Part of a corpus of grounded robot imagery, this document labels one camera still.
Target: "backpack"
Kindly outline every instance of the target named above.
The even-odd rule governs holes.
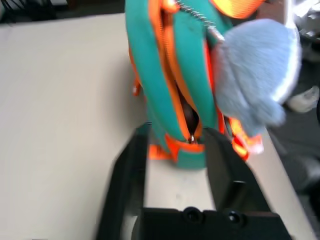
[[[233,137],[237,128],[231,127],[215,104],[210,51],[217,40],[190,12],[206,16],[221,34],[233,26],[210,0],[177,2],[192,9],[181,11],[174,0],[125,1],[129,56],[135,73],[133,94],[143,90],[147,116],[161,149],[178,167],[199,169],[206,166],[203,128],[229,132]],[[193,127],[187,123],[186,106]],[[233,139],[236,152],[247,159],[245,146]]]

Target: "fluffy keychain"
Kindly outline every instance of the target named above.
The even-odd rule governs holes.
[[[229,30],[211,53],[217,106],[250,137],[285,120],[281,104],[300,69],[298,36],[274,20],[252,20]]]

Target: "zipper pull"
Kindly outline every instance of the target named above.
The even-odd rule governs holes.
[[[175,14],[180,9],[176,0],[162,0],[161,8],[169,14]]]

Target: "orange strap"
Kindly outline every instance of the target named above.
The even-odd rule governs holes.
[[[212,0],[214,6],[223,14],[245,19],[252,15],[265,0]]]

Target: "teal fabric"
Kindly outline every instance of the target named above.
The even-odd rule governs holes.
[[[180,150],[176,165],[183,169],[203,169],[206,167],[205,153],[193,153]]]
[[[154,117],[173,138],[184,141],[158,54],[149,19],[149,0],[126,0],[126,30],[143,92]]]
[[[183,2],[216,23],[222,34],[232,27],[230,22],[220,18],[219,13],[209,1],[183,0]],[[203,126],[216,128],[216,107],[206,62],[206,32],[203,23],[189,13],[178,12],[174,15],[176,56],[181,73]],[[208,38],[208,41],[210,45],[216,43],[215,38]]]
[[[163,148],[163,150],[165,150],[167,153],[170,153],[165,141],[166,131],[161,127],[160,123],[155,118],[155,115],[153,114],[150,105],[148,103],[146,105],[147,105],[147,116],[152,124],[153,133],[156,139],[158,140],[159,144]]]

